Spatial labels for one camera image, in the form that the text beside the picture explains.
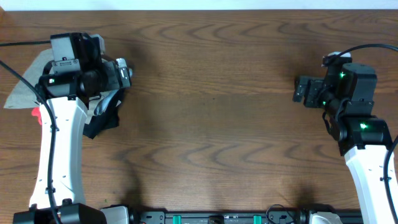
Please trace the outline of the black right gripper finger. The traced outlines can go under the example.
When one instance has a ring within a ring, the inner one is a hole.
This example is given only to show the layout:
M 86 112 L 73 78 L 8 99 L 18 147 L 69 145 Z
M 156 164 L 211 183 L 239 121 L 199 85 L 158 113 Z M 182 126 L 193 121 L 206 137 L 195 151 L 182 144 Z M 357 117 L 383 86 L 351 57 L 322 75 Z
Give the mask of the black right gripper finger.
M 293 102 L 300 103 L 302 98 L 306 96 L 308 86 L 310 85 L 310 80 L 311 78 L 306 76 L 299 76 L 295 78 L 294 95 L 292 98 Z
M 319 102 L 320 92 L 323 90 L 323 79 L 311 79 L 308 81 L 305 91 L 304 106 L 307 108 L 320 108 Z

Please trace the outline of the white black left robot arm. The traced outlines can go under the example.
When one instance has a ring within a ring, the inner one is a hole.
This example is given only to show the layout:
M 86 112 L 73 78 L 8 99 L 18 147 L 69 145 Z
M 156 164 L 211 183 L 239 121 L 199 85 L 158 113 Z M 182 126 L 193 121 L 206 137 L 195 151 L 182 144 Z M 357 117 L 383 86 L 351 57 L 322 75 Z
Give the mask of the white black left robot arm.
M 40 107 L 42 140 L 34 192 L 14 223 L 129 223 L 125 205 L 100 210 L 86 205 L 81 151 L 90 98 L 131 86 L 132 69 L 123 58 L 102 59 L 103 38 L 87 33 L 51 35 L 53 60 L 36 85 L 28 84 Z

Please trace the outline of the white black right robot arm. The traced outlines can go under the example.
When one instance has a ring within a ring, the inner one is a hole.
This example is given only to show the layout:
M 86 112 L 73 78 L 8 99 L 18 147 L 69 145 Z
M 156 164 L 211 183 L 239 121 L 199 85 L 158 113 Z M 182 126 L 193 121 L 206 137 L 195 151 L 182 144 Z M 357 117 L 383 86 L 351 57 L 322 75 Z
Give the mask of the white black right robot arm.
M 397 223 L 397 141 L 387 123 L 372 114 L 376 84 L 372 67 L 330 65 L 325 78 L 296 78 L 293 101 L 324 110 L 326 130 L 354 180 L 363 222 Z

